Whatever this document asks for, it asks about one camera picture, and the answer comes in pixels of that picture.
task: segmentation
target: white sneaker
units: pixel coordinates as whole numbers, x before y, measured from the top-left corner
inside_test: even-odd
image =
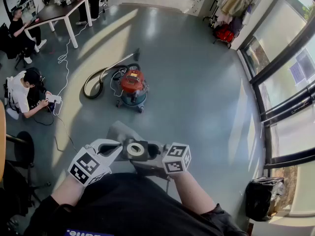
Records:
[[[79,22],[76,22],[75,24],[78,26],[82,26],[82,25],[85,25],[86,23],[87,21],[79,21]]]
[[[26,61],[27,64],[31,64],[32,60],[30,57],[24,57],[24,60]]]
[[[91,20],[92,20],[92,22],[94,22],[98,18],[99,18],[99,16],[97,18],[91,18]]]
[[[47,39],[42,40],[37,47],[40,49],[44,44],[46,44],[46,42],[47,42]]]

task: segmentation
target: black shirt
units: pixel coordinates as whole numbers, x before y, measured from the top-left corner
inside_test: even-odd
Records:
[[[24,24],[23,24],[23,21],[22,21],[22,19],[20,18],[18,21],[11,21],[11,24],[10,24],[10,27],[9,27],[9,31],[10,31],[10,34],[11,34],[11,37],[12,38],[14,38],[14,33],[15,32],[17,32],[18,30],[20,30],[22,27],[24,26]],[[25,34],[25,32],[23,31],[23,32],[21,32],[21,34],[20,35],[18,35],[17,37],[16,37],[16,39],[17,40],[20,40],[20,39],[23,39],[23,38],[25,38],[25,37],[27,37],[26,36],[26,34]]]
[[[136,174],[104,176],[89,185],[70,210],[48,197],[36,209],[24,236],[247,235],[219,204],[213,211],[198,215]]]

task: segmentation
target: white table leg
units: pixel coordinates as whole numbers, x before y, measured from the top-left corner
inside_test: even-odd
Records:
[[[24,32],[25,32],[26,36],[27,36],[31,41],[33,41],[32,36],[30,35],[29,31],[28,31],[27,29],[24,29]],[[36,44],[35,44],[35,46],[34,46],[34,49],[35,49],[35,51],[36,51],[37,53],[39,53],[39,48],[37,47]]]
[[[69,20],[68,16],[64,17],[64,22],[65,22],[65,26],[67,27],[68,33],[70,35],[73,47],[74,48],[78,48],[78,43],[77,43],[77,41],[75,39],[75,36],[74,36],[73,30],[72,30],[72,27],[71,27],[71,23],[70,23],[70,20]]]
[[[52,22],[49,22],[49,26],[50,26],[50,30],[51,31],[55,31],[54,25]]]
[[[91,27],[92,26],[92,20],[91,20],[91,13],[90,13],[90,7],[89,7],[89,0],[85,0],[84,3],[85,3],[85,9],[87,11],[89,27]]]

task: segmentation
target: vacuum hose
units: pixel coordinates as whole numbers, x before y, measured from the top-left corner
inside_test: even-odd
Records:
[[[114,63],[113,65],[111,65],[109,67],[106,67],[106,68],[102,68],[102,69],[94,72],[93,74],[91,74],[88,77],[88,79],[85,81],[84,85],[83,85],[83,94],[84,94],[84,96],[87,97],[88,99],[95,99],[95,98],[97,98],[100,95],[100,93],[103,90],[103,77],[104,77],[104,74],[105,74],[105,72],[107,72],[111,68],[126,68],[128,70],[131,66],[137,66],[137,68],[140,70],[139,65],[135,64],[135,63],[130,64],[128,66],[126,66],[126,65],[118,65],[120,62],[123,62],[124,60],[130,58],[131,56],[133,56],[135,61],[138,61],[139,60],[139,56],[140,56],[140,49],[138,48],[134,53],[127,55],[122,60]],[[102,73],[99,76],[99,89],[98,89],[98,92],[95,95],[88,95],[87,92],[86,92],[86,87],[87,87],[88,82],[91,80],[92,77],[94,77],[96,74],[98,74],[100,72],[102,72]]]

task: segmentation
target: trash bag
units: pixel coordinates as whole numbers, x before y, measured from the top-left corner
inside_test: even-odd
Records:
[[[272,201],[277,203],[284,192],[283,177],[253,179],[246,187],[246,216],[255,221],[270,220],[270,204]]]

